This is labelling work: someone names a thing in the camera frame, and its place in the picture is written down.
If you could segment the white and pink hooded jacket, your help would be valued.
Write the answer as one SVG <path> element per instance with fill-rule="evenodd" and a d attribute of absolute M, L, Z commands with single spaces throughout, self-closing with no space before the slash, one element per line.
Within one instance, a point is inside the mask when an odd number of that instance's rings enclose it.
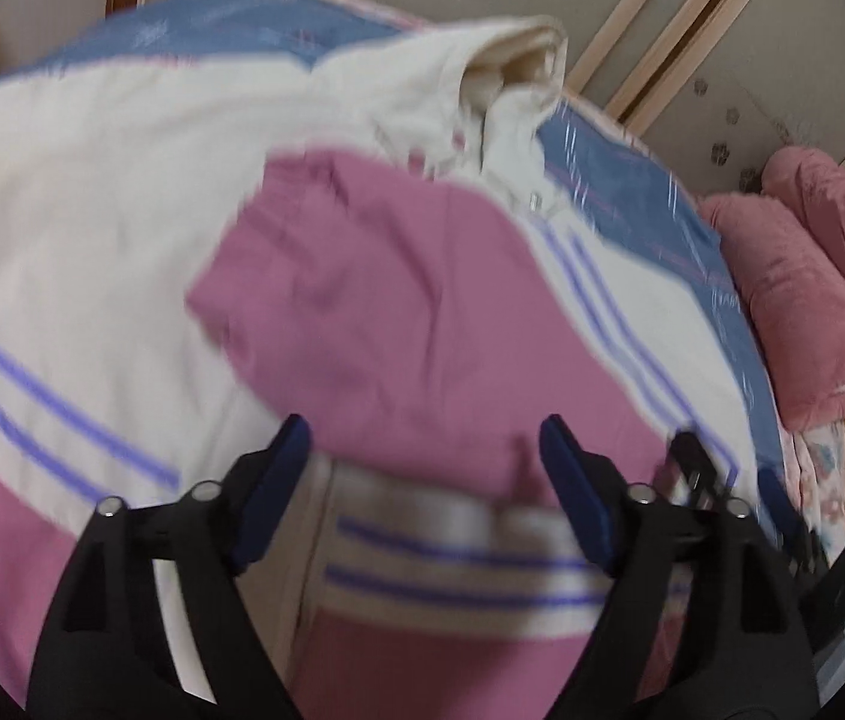
<path fill-rule="evenodd" d="M 329 52 L 113 57 L 0 82 L 0 684 L 95 505 L 178 499 L 290 415 L 313 452 L 256 631 L 310 718 L 536 718 L 593 631 L 539 458 L 632 483 L 700 434 L 757 494 L 694 294 L 546 171 L 546 18 Z"/>

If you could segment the floral blanket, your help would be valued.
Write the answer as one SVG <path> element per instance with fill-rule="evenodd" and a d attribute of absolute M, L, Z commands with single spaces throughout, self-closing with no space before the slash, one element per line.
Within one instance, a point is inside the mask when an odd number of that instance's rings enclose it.
<path fill-rule="evenodd" d="M 845 548 L 845 424 L 780 429 L 780 444 L 786 492 L 834 562 Z"/>

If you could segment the pink folded quilt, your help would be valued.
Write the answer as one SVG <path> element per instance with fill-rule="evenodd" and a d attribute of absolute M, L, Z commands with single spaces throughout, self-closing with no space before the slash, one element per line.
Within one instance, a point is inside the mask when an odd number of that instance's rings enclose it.
<path fill-rule="evenodd" d="M 781 424 L 801 433 L 845 419 L 845 167 L 785 146 L 759 193 L 719 193 L 699 213 L 753 322 Z"/>

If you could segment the blue striped bed sheet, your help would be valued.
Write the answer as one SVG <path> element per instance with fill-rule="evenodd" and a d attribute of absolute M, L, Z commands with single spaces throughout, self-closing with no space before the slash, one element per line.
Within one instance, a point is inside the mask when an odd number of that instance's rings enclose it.
<path fill-rule="evenodd" d="M 61 70 L 113 57 L 290 55 L 313 65 L 329 52 L 422 28 L 370 0 L 155 0 L 118 11 L 21 65 Z M 733 371 L 756 460 L 783 463 L 777 406 L 739 305 L 720 239 L 671 172 L 612 130 L 598 107 L 564 101 L 539 127 L 546 171 L 606 241 L 679 278 L 707 317 Z"/>

